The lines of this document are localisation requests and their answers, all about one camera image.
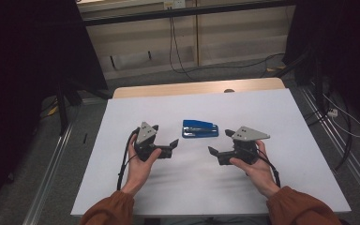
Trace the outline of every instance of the electrical outlet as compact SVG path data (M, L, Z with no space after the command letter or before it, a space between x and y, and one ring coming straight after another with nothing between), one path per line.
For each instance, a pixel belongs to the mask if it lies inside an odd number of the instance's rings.
M173 8L185 8L185 7L186 7L186 0L173 1Z
M338 116L338 110L337 109L329 109L328 115L331 117L337 117Z
M163 2L163 9L168 10L170 8L175 8L173 5L173 1L165 1Z

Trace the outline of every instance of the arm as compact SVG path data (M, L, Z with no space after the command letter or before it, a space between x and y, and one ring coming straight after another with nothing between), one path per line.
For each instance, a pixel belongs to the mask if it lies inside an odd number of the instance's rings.
M264 158L265 145L256 141ZM279 188L273 179L270 167L262 160L248 165L238 158L231 164L243 170L259 192L267 197L267 207L273 225L277 224L340 224L333 211L323 202L289 187Z
M112 196L101 200L93 205L81 218L81 225L124 224L132 222L133 197L147 181L154 162L160 155L161 150L156 149L145 162L136 156L133 143L136 140L133 135L128 147L129 168L127 182L113 193Z

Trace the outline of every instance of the white sheet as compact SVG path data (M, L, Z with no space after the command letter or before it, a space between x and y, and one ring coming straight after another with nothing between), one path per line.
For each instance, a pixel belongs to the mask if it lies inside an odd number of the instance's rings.
M212 122L219 136L183 139L184 119ZM288 89L174 97L135 97L108 102L71 215L81 216L116 189L125 145L142 121L159 125L156 145L179 139L172 158L159 159L135 197L134 215L250 216L267 214L266 199L234 166L219 166L207 146L232 150L225 129L241 126L271 136L267 154L282 186L306 192L335 212L351 211Z

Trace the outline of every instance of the hand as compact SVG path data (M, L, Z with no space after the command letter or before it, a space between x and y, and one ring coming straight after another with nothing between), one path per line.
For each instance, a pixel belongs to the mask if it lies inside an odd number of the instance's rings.
M151 156L145 161L141 161L136 154L136 150L134 150L133 144L136 140L137 135L134 134L131 137L128 151L129 158L129 168L127 173L127 182L122 187L121 191L131 194L133 196L142 188L142 186L147 181L148 176L151 172L151 167L154 162L157 160L161 153L161 149L157 148L151 154Z
M265 145L262 141L256 141L260 152L259 155L265 158ZM253 185L259 190L259 192L265 197L269 198L279 191L279 187L276 185L271 174L270 166L263 160L258 159L253 165L246 164L239 158L230 158L232 165L243 170L252 181Z

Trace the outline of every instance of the jacket sleeve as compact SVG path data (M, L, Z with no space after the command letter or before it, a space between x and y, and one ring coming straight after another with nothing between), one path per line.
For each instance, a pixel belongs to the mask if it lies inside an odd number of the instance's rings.
M325 203L290 187L283 187L270 197L267 207L273 225L341 225L338 217Z
M134 199L120 190L97 202L81 218L81 225L128 225L132 222Z

